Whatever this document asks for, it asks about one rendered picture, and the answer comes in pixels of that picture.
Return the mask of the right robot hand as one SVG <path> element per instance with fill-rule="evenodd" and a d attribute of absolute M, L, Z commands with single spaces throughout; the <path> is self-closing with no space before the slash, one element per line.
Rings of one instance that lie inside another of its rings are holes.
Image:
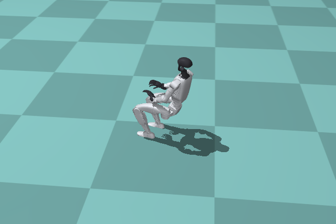
<path fill-rule="evenodd" d="M 150 84 L 152 84 L 152 85 L 150 85 Z M 156 86 L 156 87 L 154 87 L 154 89 L 155 88 L 161 88 L 163 90 L 166 90 L 166 87 L 164 87 L 164 83 L 160 83 L 159 81 L 156 81 L 156 80 L 151 80 L 149 82 L 149 85 L 150 86 Z"/>

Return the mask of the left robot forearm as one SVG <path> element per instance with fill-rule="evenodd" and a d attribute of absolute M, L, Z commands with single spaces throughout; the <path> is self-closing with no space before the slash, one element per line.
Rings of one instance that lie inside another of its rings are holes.
<path fill-rule="evenodd" d="M 163 103 L 161 102 L 162 100 L 164 99 L 164 95 L 160 96 L 160 97 L 157 97 L 157 98 L 154 98 L 153 97 L 153 102 L 152 103 Z"/>

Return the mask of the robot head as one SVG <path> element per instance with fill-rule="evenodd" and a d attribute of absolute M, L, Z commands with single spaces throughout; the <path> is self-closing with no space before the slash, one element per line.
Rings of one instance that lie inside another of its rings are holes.
<path fill-rule="evenodd" d="M 187 73 L 187 70 L 185 68 L 189 68 L 193 65 L 192 61 L 186 57 L 179 58 L 178 61 L 178 70 L 181 71 L 181 78 L 187 79 L 190 77 L 190 75 Z M 181 68 L 180 68 L 181 67 Z M 180 76 L 180 74 L 179 74 Z"/>

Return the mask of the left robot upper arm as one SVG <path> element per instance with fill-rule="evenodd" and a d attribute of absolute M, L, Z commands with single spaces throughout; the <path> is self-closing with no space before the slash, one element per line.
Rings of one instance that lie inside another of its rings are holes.
<path fill-rule="evenodd" d="M 161 102 L 168 103 L 169 98 L 172 96 L 175 90 L 177 90 L 180 86 L 181 82 L 179 80 L 174 80 L 170 83 L 169 88 L 167 89 L 164 99 Z"/>

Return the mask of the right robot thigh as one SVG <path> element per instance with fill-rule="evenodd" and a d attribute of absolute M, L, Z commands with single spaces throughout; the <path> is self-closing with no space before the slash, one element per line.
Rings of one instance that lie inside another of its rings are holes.
<path fill-rule="evenodd" d="M 165 95 L 165 93 L 154 93 L 154 96 L 157 98 L 157 97 L 160 97 L 162 95 Z M 147 103 L 152 103 L 151 100 L 150 100 L 150 96 L 147 97 L 146 99 Z M 173 100 L 172 100 L 172 97 L 169 98 L 169 101 L 168 103 L 171 103 Z"/>

